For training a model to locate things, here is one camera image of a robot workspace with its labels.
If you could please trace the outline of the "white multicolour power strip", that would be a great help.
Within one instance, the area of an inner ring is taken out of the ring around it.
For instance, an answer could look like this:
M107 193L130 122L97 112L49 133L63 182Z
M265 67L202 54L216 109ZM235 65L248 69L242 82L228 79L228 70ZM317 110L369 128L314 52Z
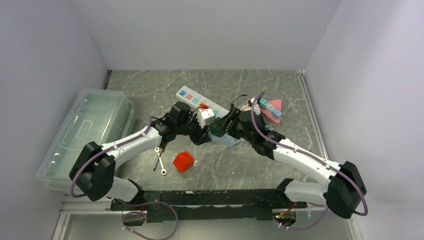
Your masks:
M183 86L176 93L175 96L182 102L187 103L193 109L198 107L201 104L207 105L210 109L213 110L216 117L223 118L225 115L229 113L229 110L222 107L221 105L213 102L207 97L197 93L195 90Z

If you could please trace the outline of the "black aluminium base frame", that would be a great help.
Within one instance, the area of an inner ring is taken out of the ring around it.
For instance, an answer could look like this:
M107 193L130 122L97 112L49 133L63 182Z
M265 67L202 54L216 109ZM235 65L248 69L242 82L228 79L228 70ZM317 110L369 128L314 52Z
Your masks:
M291 202L280 189L144 190L129 204L113 200L114 212L146 212L147 223L187 220L256 219L268 221L279 211L293 216L307 203Z

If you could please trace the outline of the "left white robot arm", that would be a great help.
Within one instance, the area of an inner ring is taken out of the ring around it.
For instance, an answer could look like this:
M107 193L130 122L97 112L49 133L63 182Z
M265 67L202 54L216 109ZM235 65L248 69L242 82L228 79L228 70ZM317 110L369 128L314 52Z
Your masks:
M150 116L140 131L110 143L87 143L69 173L71 196L93 202L103 197L119 199L129 209L139 209L144 190L131 179L117 177L116 169L145 151L164 150L178 135L188 136L195 145L210 142L209 124L215 119L210 108L192 109L178 101L164 116Z

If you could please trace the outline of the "silver ratchet wrench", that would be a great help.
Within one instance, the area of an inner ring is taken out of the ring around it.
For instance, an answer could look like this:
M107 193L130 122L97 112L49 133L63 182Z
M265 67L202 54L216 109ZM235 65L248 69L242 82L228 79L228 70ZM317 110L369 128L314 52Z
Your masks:
M163 153L164 150L160 147L156 147L154 150L157 154L157 165L160 165L161 175L166 176L167 170L165 169L164 164L163 164L163 160L162 160L162 153Z

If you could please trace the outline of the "pink triangular power strip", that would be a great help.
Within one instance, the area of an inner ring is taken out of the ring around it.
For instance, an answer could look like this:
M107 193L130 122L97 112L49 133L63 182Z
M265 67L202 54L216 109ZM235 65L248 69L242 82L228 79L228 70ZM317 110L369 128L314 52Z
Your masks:
M276 125L281 122L283 116L283 102L281 99L266 100L265 98L261 98L258 103L260 112L263 116Z

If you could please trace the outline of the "clear plastic storage bin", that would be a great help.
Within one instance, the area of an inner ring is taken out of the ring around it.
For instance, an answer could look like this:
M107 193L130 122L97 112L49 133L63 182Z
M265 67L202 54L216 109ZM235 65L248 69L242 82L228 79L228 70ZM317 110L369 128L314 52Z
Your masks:
M36 178L50 189L67 192L69 173L83 147L122 139L133 131L134 104L121 91L85 88L63 121Z

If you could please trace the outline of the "dark green cube socket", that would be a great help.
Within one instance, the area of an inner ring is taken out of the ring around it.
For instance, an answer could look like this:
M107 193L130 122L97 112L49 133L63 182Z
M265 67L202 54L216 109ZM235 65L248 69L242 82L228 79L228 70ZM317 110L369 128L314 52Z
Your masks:
M210 125L210 132L212 135L216 137L223 137L227 133L227 127L225 124L225 120L216 119Z

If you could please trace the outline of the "red cube socket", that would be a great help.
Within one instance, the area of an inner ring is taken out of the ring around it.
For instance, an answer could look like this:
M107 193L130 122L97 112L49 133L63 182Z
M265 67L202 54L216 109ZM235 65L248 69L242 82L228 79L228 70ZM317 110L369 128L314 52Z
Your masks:
M172 164L180 173L182 173L189 170L194 162L194 157L188 151L183 151L176 155Z

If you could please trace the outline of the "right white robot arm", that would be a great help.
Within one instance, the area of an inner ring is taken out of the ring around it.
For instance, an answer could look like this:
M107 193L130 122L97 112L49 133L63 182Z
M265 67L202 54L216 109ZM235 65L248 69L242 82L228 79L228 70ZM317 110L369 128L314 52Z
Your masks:
M228 134L244 139L259 155L288 164L316 180L317 183L306 184L284 180L275 194L280 207L309 202L327 206L344 219L368 214L367 189L354 163L331 161L299 147L283 134L268 130L263 118L251 111L232 108L227 115L214 120L210 130L217 137ZM363 205L361 213L357 211L359 205Z

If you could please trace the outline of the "black yellow screwdriver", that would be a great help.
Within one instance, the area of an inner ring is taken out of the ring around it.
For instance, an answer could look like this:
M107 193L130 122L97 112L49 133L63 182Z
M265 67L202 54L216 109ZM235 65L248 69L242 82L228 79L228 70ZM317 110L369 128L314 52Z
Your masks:
M160 147L156 147L154 149L154 151L157 154L157 161L156 161L155 167L153 168L153 171L154 172L156 171L158 165L160 165L161 170L164 170L165 168L164 168L164 164L163 164L163 161L162 161L162 153L164 152L164 150Z

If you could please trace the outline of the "light blue power strip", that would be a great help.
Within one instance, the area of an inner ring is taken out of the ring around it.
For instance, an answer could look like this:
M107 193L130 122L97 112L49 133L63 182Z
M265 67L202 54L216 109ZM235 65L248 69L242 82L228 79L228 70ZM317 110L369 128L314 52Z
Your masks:
M221 137L215 136L212 133L209 133L208 135L211 138L212 142L215 142L216 144L219 144L219 145L225 145L225 146L228 146L228 147L233 147L233 146L236 146L238 144L246 142L246 140L243 139L243 138L236 139L232 136L229 136L228 134L224 134Z

